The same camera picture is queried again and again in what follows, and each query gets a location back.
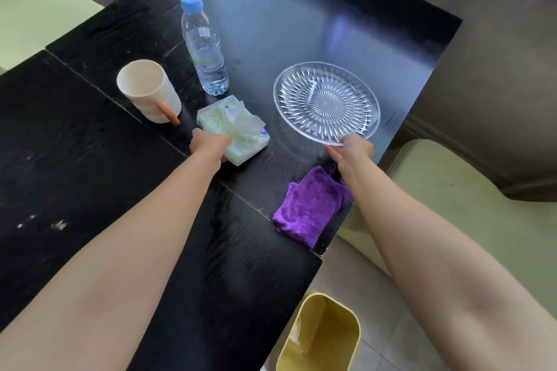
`beige chair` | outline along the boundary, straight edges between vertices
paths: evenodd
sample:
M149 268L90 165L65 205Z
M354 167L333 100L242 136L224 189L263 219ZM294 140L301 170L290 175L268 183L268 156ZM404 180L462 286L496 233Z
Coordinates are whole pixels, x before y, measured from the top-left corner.
M0 67L14 67L101 9L91 0L0 0Z
M425 139L407 143L388 175L480 244L557 317L557 203L508 199L460 157ZM338 234L389 274L357 206Z

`clear glass plate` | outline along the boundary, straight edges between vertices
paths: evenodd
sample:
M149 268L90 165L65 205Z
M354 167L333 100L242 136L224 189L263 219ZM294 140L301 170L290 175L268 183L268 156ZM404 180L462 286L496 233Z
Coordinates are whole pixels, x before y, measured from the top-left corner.
M368 139L379 126L379 102L358 77L324 62L304 62L281 72L273 88L282 118L302 135L341 146L339 138Z

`tile floor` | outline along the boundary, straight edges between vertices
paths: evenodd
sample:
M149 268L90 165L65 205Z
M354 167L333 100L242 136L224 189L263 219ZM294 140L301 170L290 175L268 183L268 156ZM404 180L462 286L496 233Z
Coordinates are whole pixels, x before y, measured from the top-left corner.
M356 313L361 340L350 371L447 371L393 281L339 237L310 286Z

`wall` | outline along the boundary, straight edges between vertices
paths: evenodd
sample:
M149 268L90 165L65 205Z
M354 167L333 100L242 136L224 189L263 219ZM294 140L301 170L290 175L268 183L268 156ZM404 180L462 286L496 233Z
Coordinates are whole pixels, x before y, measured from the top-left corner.
M557 0L427 1L464 22L405 127L513 191L557 182Z

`cup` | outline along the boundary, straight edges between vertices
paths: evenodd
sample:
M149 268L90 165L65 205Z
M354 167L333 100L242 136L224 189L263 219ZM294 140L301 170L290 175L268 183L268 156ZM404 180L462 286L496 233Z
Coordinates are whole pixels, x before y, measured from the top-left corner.
M143 115L155 123L180 124L182 102L167 73L152 60L134 60L116 77L118 88Z

